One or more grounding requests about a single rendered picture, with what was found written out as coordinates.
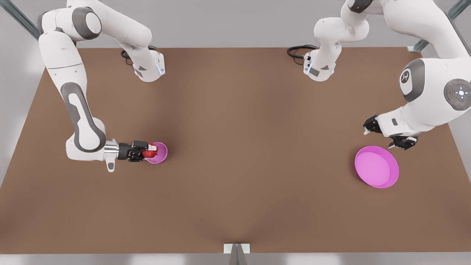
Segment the pink bowl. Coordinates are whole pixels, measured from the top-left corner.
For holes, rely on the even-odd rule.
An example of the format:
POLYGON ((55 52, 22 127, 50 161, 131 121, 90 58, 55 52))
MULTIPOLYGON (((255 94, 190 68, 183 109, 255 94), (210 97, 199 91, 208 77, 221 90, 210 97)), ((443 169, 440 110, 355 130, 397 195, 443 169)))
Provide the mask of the pink bowl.
POLYGON ((146 161, 151 164, 160 164, 161 162, 165 161, 168 154, 167 146, 161 142, 154 142, 148 144, 149 146, 156 146, 156 151, 154 151, 155 156, 153 156, 152 158, 146 157, 146 161))

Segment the pink plate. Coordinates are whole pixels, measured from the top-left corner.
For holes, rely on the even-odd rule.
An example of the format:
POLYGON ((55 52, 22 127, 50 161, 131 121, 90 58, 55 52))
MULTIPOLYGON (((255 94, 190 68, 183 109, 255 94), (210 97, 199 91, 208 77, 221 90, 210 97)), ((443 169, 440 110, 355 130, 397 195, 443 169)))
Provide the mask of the pink plate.
POLYGON ((366 184, 388 188, 399 178, 399 165, 390 152, 380 146, 365 146, 354 159, 355 172, 366 184))

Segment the silver frame post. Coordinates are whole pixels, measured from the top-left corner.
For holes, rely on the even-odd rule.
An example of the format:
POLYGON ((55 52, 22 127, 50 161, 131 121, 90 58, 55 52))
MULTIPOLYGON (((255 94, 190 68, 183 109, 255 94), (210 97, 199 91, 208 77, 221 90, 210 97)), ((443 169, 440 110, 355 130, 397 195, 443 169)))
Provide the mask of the silver frame post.
MULTIPOLYGON (((458 0, 447 12, 446 17, 454 25, 454 20, 458 17, 467 7, 471 6, 471 0, 458 0)), ((426 40, 420 39, 413 46, 407 46, 409 52, 422 52, 425 47, 429 45, 426 40)))
POLYGON ((248 265, 245 254, 250 253, 250 244, 224 244, 224 254, 230 254, 229 265, 248 265))
POLYGON ((27 30, 32 37, 36 40, 39 39, 40 31, 37 26, 11 0, 0 0, 0 6, 27 30))

